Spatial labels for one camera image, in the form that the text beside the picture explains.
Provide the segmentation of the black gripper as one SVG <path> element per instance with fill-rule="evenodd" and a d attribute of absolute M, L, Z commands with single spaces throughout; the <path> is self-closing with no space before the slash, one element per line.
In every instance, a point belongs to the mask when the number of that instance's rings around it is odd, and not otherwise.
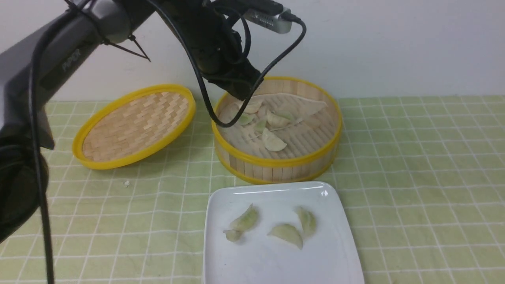
<path fill-rule="evenodd" d="M 172 22 L 167 25 L 188 48 L 191 58 L 209 83 L 227 91 L 238 100 L 250 95 L 260 77 L 242 53 L 239 34 L 226 16 L 236 7 L 215 6 L 207 0 L 161 0 Z"/>

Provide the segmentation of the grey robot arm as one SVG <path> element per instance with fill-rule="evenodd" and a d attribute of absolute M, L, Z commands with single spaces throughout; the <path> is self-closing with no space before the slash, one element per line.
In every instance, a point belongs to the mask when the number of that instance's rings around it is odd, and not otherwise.
<path fill-rule="evenodd" d="M 100 45 L 117 47 L 158 13 L 182 44 L 195 75 L 248 99 L 264 73 L 247 59 L 233 25 L 247 0 L 77 0 L 1 54 L 1 241 L 40 208 L 49 183 L 41 148 L 54 149 L 46 103 Z"/>

